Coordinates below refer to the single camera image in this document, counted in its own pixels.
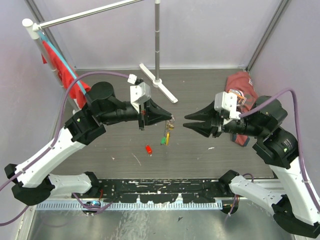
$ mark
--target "robotic arm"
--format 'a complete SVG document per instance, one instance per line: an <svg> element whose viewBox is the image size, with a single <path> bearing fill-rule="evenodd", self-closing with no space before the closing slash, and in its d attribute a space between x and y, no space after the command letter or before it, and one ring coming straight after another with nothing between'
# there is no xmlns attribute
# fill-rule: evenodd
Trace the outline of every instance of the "robotic arm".
<svg viewBox="0 0 320 240"><path fill-rule="evenodd" d="M269 98L259 97L252 108ZM257 142L253 149L276 174L286 194L266 190L233 170L219 178L221 191L246 197L263 207L280 227L291 234L316 238L320 234L320 213L315 201L319 203L320 199L308 180L315 201L312 199L302 177L297 139L280 127L288 115L287 111L278 100L274 100L251 115L239 115L237 96L221 92L209 106L185 116L188 120L202 122L185 123L183 126L207 138L210 135L219 137L221 133L255 137Z"/></svg>
<svg viewBox="0 0 320 240"><path fill-rule="evenodd" d="M86 93L87 103L76 112L60 130L58 139L51 150L26 171L23 169L47 148L49 142L39 152L21 164L9 164L5 173L10 179L23 172L13 180L13 195L28 206L36 205L48 197L79 193L94 196L100 188L99 181L93 172L80 175L54 175L51 171L73 153L89 145L106 132L104 125L120 122L138 121L139 129L161 121L170 120L171 113L159 107L151 99L150 87L141 79L130 76L130 101L116 98L113 86L108 82L96 83Z"/></svg>

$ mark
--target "white panel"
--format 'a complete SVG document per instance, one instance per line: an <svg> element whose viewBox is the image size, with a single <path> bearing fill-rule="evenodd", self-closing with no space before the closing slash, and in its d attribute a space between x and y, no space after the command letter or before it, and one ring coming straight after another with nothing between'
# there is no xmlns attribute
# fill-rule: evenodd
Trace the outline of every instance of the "white panel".
<svg viewBox="0 0 320 240"><path fill-rule="evenodd" d="M35 154L51 138L62 90L41 54L22 26L31 17L23 1L11 0L0 5L0 184L7 178L3 168L19 164ZM24 208L14 199L10 184L0 192L0 222L7 222ZM13 240L17 220L0 227L0 239Z"/></svg>
<svg viewBox="0 0 320 240"><path fill-rule="evenodd" d="M261 95L292 87L298 98L305 164L314 188L320 191L320 1L293 0L251 71ZM290 93L280 98L289 113L282 124L295 133Z"/></svg>
<svg viewBox="0 0 320 240"><path fill-rule="evenodd" d="M116 0L36 0L47 20ZM280 0L162 0L160 66L246 66ZM127 5L57 26L78 69L155 65L154 1Z"/></svg>

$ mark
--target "red cloth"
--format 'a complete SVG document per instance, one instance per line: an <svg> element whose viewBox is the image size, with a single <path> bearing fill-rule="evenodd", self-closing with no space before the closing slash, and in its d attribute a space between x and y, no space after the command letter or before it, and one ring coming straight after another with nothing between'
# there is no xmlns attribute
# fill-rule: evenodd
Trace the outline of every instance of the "red cloth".
<svg viewBox="0 0 320 240"><path fill-rule="evenodd" d="M68 69L65 67L65 65L61 62L59 57L51 49L51 47L45 41L42 41L42 43L44 45L44 48L49 54L52 64L56 67L58 71L58 77L62 81L63 87L67 89L69 85L72 83L72 81L74 80L74 78L72 77ZM84 82L82 82L81 80L80 82L84 87L85 91L88 92L90 90L90 87ZM78 103L79 108L82 109L83 106L86 104L86 98L77 84L75 84L72 87L71 91L69 92L69 95L70 95L70 98L76 99L76 102Z"/></svg>
<svg viewBox="0 0 320 240"><path fill-rule="evenodd" d="M225 91L237 95L237 109L241 113L248 112L256 102L258 95L254 90L253 81L246 71L239 71L227 78ZM232 140L246 146L249 142L248 136L237 134Z"/></svg>

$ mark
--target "white stand base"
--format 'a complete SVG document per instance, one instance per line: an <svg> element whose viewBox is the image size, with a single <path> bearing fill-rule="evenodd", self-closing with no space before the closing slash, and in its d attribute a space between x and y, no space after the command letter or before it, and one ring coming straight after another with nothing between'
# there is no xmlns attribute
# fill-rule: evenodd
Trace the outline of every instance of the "white stand base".
<svg viewBox="0 0 320 240"><path fill-rule="evenodd" d="M139 65L140 69L144 72L144 74L152 81L152 84L155 88L160 89L160 91L172 102L173 104L178 102L178 99L163 85L162 80L156 80L155 75L149 71L149 69L141 63Z"/></svg>

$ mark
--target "small red toy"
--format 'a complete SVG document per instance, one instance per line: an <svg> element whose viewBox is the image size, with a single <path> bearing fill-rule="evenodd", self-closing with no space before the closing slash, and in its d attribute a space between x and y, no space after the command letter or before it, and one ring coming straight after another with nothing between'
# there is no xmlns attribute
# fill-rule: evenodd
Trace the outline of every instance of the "small red toy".
<svg viewBox="0 0 320 240"><path fill-rule="evenodd" d="M152 154L152 149L149 145L145 146L145 150L148 154L150 154L150 155Z"/></svg>

